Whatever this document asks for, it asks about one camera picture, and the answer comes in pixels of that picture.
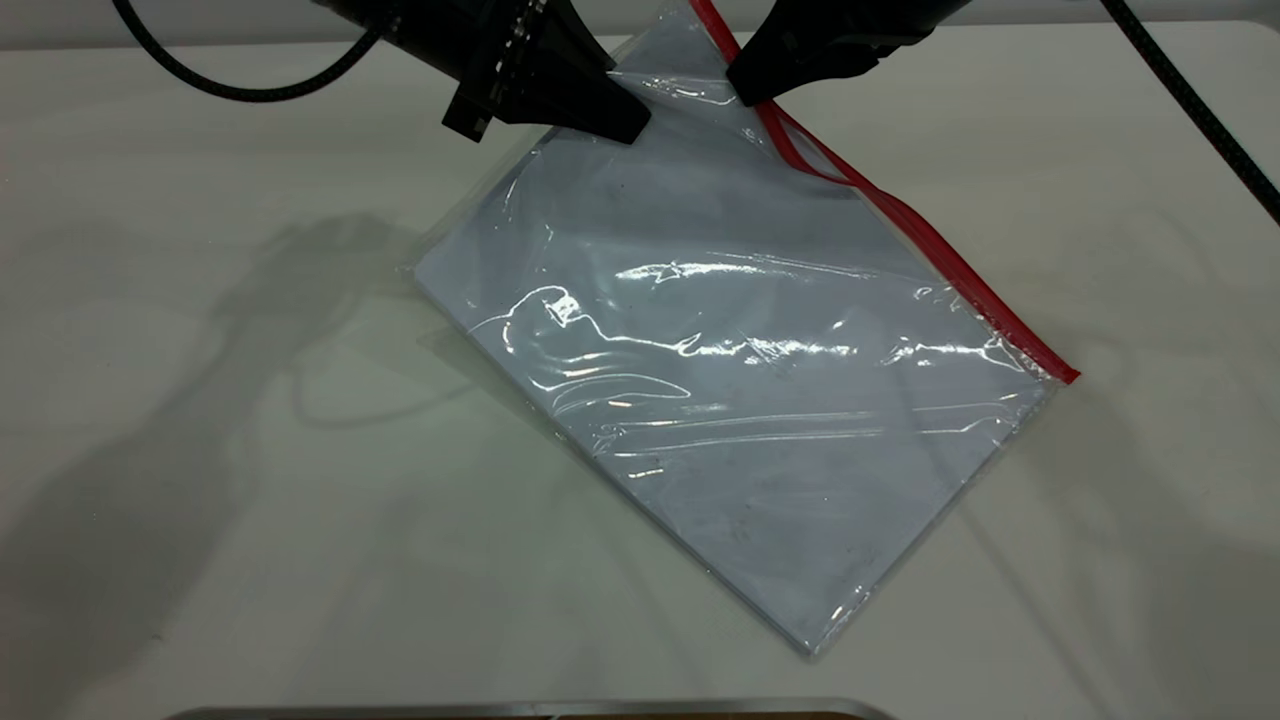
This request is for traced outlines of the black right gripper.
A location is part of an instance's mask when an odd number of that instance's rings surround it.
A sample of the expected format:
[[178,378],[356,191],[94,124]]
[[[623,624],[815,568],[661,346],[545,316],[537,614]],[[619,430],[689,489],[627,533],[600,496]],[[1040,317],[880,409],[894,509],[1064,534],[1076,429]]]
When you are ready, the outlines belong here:
[[777,1],[730,63],[728,81],[748,106],[758,106],[805,85],[863,76],[970,4]]

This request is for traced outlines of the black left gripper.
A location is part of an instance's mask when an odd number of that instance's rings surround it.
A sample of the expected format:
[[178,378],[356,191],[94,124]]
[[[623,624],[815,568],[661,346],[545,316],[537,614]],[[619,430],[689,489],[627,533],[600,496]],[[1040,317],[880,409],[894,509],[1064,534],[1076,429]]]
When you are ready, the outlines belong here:
[[[631,145],[652,119],[572,1],[404,1],[399,22],[399,47],[457,82],[442,123],[471,141],[498,119]],[[540,51],[605,76],[534,77]]]

